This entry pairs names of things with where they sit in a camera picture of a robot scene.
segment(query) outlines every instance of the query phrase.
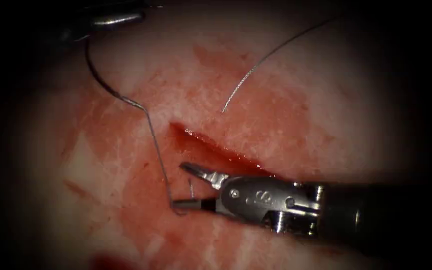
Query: curved needle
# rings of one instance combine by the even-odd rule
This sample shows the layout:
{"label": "curved needle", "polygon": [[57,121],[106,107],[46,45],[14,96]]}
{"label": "curved needle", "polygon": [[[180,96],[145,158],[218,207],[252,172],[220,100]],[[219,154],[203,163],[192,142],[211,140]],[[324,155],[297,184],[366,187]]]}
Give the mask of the curved needle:
{"label": "curved needle", "polygon": [[144,112],[144,114],[146,115],[147,118],[147,123],[149,124],[149,129],[151,131],[151,136],[152,136],[152,140],[154,142],[154,147],[156,148],[156,154],[157,154],[157,159],[159,161],[159,165],[161,166],[161,171],[162,171],[162,176],[164,178],[164,183],[166,185],[166,194],[167,194],[167,198],[169,200],[169,207],[173,210],[173,212],[178,215],[178,216],[184,216],[187,214],[187,212],[178,212],[174,207],[173,207],[173,197],[171,196],[171,188],[170,188],[170,182],[168,180],[168,175],[166,174],[166,169],[165,166],[163,164],[163,158],[161,157],[161,152],[160,152],[160,147],[158,145],[158,140],[156,140],[156,135],[155,135],[155,131],[153,129],[153,124],[151,123],[151,118],[150,118],[150,114],[148,113],[148,110],[146,110],[146,108],[137,103],[134,100],[131,100],[130,98],[121,95],[119,92],[116,92],[113,88],[111,88],[111,86],[109,86],[104,80],[103,78],[100,76],[100,74],[98,73],[98,71],[95,68],[95,65],[93,64],[93,61],[91,61],[90,58],[90,40],[89,38],[86,40],[85,46],[84,46],[84,54],[86,57],[86,63],[87,66],[89,67],[89,71],[91,71],[92,76],[94,77],[94,79],[104,88],[104,90],[106,90],[108,93],[110,93],[113,97],[122,100],[123,102],[138,108],[140,110],[142,110]]}

